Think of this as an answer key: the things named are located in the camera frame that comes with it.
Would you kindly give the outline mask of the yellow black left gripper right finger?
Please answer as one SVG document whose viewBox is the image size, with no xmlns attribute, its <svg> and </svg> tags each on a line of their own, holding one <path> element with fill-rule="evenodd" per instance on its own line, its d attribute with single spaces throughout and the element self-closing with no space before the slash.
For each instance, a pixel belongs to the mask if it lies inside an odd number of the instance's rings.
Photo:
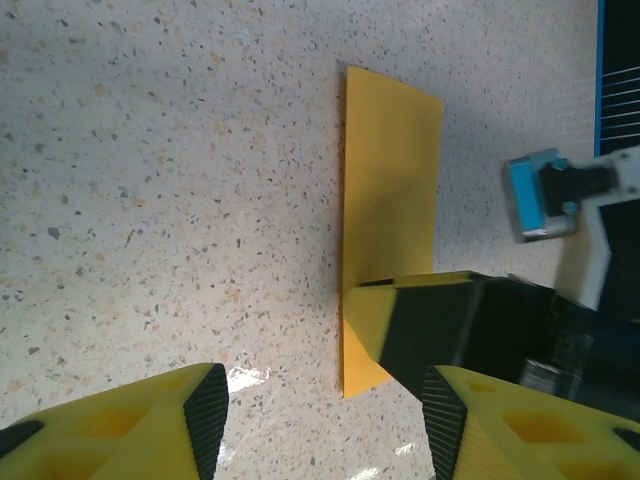
<svg viewBox="0 0 640 480">
<path fill-rule="evenodd" d="M 636 479 L 638 423 L 453 366 L 427 369 L 438 479 Z"/>
</svg>

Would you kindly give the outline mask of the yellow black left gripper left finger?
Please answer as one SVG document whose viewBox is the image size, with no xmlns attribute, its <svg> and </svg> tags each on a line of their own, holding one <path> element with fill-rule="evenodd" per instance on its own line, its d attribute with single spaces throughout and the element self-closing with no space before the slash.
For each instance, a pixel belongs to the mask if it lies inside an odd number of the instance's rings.
<svg viewBox="0 0 640 480">
<path fill-rule="evenodd" d="M 199 363 L 36 412 L 1 431 L 4 479 L 211 479 L 225 367 Z"/>
</svg>

